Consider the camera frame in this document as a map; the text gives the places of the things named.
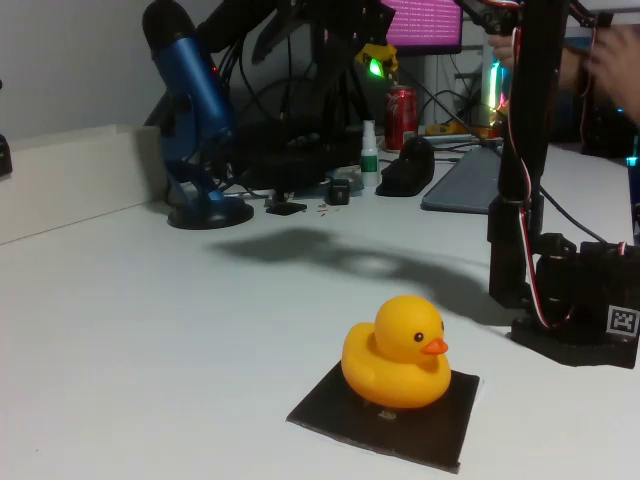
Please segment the person's left hand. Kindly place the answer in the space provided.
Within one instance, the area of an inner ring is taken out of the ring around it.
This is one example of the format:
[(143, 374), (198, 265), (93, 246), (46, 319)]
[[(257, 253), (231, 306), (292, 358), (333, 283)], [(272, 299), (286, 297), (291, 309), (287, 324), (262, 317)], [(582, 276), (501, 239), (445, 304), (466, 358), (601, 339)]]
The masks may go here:
[(588, 63), (597, 84), (639, 125), (639, 33), (631, 25), (600, 30)]

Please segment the person's right hand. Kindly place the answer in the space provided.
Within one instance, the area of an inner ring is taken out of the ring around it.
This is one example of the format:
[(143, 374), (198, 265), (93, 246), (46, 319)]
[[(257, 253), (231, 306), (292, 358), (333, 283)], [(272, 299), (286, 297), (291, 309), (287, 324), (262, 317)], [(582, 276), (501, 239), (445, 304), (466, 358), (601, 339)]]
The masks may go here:
[(513, 36), (490, 35), (488, 43), (493, 49), (494, 57), (504, 68), (512, 71), (515, 64)]

